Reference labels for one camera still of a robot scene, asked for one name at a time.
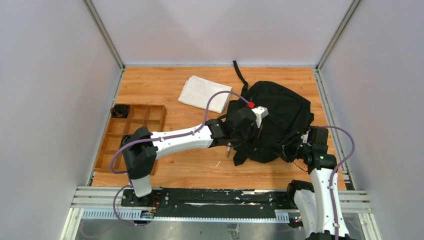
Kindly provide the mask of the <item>black student backpack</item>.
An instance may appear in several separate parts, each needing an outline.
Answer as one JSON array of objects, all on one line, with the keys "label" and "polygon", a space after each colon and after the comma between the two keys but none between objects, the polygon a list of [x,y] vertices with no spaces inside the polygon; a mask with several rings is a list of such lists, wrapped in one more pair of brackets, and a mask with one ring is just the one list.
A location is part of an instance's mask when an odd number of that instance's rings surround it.
[{"label": "black student backpack", "polygon": [[242,165],[248,159],[264,164],[278,158],[287,163],[293,162],[296,149],[302,141],[301,135],[308,131],[314,121],[311,102],[276,82],[261,80],[249,85],[237,62],[232,63],[243,83],[243,99],[231,100],[227,113],[232,114],[241,109],[246,102],[253,102],[255,106],[268,110],[268,115],[262,119],[254,137],[234,145],[234,165]]}]

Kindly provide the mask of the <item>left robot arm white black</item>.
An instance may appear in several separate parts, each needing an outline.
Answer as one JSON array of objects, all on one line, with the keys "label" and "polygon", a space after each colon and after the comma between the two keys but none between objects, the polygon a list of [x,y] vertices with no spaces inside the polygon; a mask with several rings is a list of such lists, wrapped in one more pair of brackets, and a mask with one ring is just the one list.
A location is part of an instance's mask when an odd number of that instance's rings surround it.
[{"label": "left robot arm white black", "polygon": [[264,106],[243,107],[230,115],[209,119],[191,128],[168,132],[139,128],[122,147],[135,202],[142,207],[152,203],[150,174],[156,160],[191,149],[235,147],[245,143],[254,138],[267,115],[268,109]]}]

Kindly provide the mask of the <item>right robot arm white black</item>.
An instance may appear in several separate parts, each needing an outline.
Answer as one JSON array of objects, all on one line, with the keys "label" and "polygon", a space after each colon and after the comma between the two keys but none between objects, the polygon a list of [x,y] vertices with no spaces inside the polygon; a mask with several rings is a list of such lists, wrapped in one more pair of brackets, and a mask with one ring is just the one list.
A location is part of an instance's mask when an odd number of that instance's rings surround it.
[{"label": "right robot arm white black", "polygon": [[312,126],[306,133],[294,133],[282,145],[283,159],[302,160],[310,181],[292,180],[287,186],[286,204],[298,209],[307,240],[350,240],[338,192],[339,164],[328,153],[329,128]]}]

